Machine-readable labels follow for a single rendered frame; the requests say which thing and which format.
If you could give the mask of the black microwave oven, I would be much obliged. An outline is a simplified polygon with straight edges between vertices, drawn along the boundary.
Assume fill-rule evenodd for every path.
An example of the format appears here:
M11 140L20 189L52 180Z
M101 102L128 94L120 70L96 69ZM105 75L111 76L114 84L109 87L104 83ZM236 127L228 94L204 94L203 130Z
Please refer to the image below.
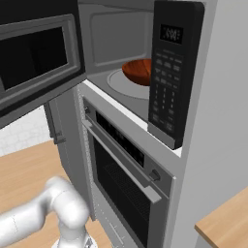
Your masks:
M148 123L171 149L182 146L204 3L195 0L78 0L87 79ZM151 60L149 99L122 95L107 79L122 65Z

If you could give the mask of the grey cupboard door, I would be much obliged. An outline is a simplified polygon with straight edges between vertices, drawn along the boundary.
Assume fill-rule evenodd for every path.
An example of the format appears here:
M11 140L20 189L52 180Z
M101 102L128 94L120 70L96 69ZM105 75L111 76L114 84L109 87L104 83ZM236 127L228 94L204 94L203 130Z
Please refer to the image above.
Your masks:
M90 171L84 147L83 127L81 123L76 87L48 101L57 132L61 131L65 142L58 143L57 148L62 167L76 190L86 201L90 217L96 220Z

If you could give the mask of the stainless steel wall oven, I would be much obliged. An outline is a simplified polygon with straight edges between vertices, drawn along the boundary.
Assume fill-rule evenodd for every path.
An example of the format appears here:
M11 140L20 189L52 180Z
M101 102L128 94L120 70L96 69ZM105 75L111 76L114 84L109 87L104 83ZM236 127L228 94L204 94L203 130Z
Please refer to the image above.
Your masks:
M83 100L93 181L114 212L116 248L164 248L175 177Z

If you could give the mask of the black microwave door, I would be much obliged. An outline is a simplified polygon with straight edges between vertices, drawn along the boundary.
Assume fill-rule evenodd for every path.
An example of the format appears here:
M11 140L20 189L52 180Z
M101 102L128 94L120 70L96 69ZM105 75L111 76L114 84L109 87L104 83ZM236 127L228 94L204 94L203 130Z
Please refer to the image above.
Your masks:
M85 79L78 0L0 0L0 129Z

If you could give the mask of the oven door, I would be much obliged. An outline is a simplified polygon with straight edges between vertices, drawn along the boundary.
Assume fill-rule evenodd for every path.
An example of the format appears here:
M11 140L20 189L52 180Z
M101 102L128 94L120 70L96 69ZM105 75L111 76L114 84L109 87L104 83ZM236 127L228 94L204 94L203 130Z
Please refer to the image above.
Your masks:
M158 206L88 133L94 181L139 248L161 248L156 233Z

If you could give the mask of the white microwave turntable plate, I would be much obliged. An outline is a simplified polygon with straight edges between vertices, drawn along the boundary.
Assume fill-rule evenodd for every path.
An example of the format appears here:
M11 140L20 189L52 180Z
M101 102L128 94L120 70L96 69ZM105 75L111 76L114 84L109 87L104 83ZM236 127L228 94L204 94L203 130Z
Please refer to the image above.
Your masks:
M138 85L130 81L121 69L115 70L109 74L107 82L110 88L122 95L136 99L149 99L149 87Z

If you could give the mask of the grey tall cabinet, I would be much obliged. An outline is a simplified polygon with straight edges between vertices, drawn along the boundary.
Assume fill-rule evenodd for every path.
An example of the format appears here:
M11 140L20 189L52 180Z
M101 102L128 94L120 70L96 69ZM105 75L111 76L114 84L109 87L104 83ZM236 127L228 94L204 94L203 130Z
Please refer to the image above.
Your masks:
M91 80L79 87L175 177L163 248L206 248L195 224L248 186L248 0L203 0L205 17L180 153Z

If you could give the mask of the brown wooden bowl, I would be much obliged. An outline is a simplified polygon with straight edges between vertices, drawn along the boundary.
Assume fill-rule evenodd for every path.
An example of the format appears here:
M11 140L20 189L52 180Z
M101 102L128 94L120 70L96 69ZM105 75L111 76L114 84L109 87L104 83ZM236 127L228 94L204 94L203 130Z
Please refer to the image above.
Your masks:
M150 85L151 60L137 59L122 65L122 72L127 79L141 86Z

